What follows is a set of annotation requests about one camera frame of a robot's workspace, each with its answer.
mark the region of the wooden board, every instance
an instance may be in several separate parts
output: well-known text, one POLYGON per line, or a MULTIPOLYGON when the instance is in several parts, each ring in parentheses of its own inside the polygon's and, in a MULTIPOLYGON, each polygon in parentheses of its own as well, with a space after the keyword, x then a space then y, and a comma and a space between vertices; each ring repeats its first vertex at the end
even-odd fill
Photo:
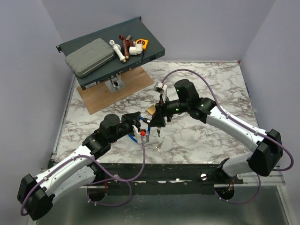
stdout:
POLYGON ((81 87, 77 88, 91 115, 153 84, 153 80, 142 67, 122 74, 122 81, 125 83, 125 88, 114 93, 109 91, 104 82, 86 90, 82 90, 81 87))

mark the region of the white label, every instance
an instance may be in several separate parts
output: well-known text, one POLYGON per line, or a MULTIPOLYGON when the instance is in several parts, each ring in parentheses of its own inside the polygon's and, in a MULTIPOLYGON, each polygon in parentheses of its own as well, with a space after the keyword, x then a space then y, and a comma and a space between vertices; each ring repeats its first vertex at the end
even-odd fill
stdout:
POLYGON ((86 85, 85 88, 86 89, 91 88, 92 86, 95 86, 96 84, 97 84, 96 82, 90 83, 90 84, 86 85))

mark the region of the white pipe fitting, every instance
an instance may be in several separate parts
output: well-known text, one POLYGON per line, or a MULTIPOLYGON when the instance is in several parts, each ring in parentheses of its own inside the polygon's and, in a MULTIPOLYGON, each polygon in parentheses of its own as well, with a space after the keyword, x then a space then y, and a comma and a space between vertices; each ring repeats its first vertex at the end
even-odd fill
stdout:
POLYGON ((129 54, 131 55, 139 55, 143 51, 143 45, 142 44, 135 44, 135 47, 129 48, 129 54))
POLYGON ((110 40, 109 44, 112 46, 113 50, 117 53, 118 57, 120 58, 120 61, 126 62, 125 56, 121 52, 120 45, 117 45, 114 40, 110 40))

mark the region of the brown pipe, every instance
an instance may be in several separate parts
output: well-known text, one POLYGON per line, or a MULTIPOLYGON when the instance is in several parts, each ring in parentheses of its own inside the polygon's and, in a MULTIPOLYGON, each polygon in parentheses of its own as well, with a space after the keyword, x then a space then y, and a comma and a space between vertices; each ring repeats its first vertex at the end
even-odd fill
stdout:
POLYGON ((133 40, 126 40, 126 38, 123 35, 119 35, 119 38, 122 40, 124 55, 126 59, 129 59, 129 51, 128 48, 131 46, 134 46, 133 40))

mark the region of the gray floor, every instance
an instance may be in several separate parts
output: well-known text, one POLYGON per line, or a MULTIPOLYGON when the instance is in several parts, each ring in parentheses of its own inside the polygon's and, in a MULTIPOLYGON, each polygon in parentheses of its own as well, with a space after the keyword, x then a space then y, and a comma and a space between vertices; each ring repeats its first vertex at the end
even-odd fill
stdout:
MULTIPOLYGON (((58 201, 38 225, 287 225, 276 186, 263 187, 258 199, 246 205, 219 201, 214 195, 143 195, 121 207, 87 204, 85 188, 58 201)), ((251 198, 257 187, 237 187, 233 200, 251 198)), ((126 196, 108 196, 117 203, 126 196)))

